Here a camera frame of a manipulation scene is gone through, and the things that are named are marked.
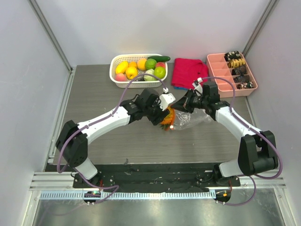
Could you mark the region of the clear zip top bag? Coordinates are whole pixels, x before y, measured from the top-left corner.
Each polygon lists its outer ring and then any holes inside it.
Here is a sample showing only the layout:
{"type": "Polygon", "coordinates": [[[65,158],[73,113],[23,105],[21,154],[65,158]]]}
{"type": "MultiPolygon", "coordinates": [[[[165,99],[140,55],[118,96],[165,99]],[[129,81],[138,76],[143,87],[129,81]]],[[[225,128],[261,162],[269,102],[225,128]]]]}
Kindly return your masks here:
{"type": "Polygon", "coordinates": [[[169,128],[171,130],[184,130],[199,124],[211,123],[213,119],[203,109],[195,109],[193,113],[185,113],[173,109],[174,118],[169,128]]]}

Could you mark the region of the green pear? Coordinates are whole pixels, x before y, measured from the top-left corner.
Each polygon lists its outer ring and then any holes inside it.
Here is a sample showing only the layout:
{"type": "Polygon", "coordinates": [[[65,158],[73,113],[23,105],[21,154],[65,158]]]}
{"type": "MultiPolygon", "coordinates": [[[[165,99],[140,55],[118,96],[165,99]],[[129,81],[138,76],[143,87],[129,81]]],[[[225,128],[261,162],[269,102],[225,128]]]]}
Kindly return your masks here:
{"type": "Polygon", "coordinates": [[[163,79],[166,75],[166,69],[162,66],[158,66],[154,69],[154,75],[159,79],[163,79]]]}

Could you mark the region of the yellow apple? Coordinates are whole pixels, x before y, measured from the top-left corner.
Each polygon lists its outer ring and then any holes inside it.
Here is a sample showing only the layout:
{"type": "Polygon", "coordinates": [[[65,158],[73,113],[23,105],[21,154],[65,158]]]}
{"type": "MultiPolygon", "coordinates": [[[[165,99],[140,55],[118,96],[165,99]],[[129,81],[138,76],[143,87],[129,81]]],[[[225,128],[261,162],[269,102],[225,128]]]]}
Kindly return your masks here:
{"type": "Polygon", "coordinates": [[[136,67],[130,66],[126,69],[126,77],[129,80],[132,80],[134,77],[138,75],[138,70],[136,67]]]}

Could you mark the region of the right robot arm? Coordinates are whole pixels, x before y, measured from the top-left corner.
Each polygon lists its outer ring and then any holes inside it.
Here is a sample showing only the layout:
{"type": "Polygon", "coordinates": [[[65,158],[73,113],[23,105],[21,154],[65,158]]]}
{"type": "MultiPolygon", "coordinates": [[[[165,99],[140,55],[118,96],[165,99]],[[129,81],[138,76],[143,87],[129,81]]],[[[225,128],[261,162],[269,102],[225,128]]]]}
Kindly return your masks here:
{"type": "Polygon", "coordinates": [[[271,131],[261,131],[252,126],[232,107],[231,103],[222,101],[218,86],[214,81],[203,84],[194,82],[194,88],[174,103],[171,107],[177,111],[193,113],[203,109],[214,121],[227,128],[239,141],[238,157],[216,166],[212,174],[213,182],[225,185],[232,176],[261,176],[261,173],[278,169],[274,177],[282,172],[281,160],[276,149],[275,136],[271,131]]]}

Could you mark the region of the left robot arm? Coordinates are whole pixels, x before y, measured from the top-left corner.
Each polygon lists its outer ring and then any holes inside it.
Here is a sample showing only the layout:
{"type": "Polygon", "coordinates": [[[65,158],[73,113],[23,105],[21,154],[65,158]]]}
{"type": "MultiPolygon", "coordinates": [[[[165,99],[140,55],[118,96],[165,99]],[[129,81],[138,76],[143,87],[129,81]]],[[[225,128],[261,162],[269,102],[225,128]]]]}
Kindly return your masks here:
{"type": "Polygon", "coordinates": [[[154,89],[144,89],[133,99],[121,101],[114,109],[96,118],[80,123],[72,120],[66,122],[55,146],[68,166],[82,175],[88,187],[97,187],[100,176],[95,165],[88,158],[88,146],[111,130],[126,126],[143,117],[147,117],[153,125],[160,124],[169,114],[168,107],[174,101],[173,94],[167,91],[159,94],[154,89]]]}

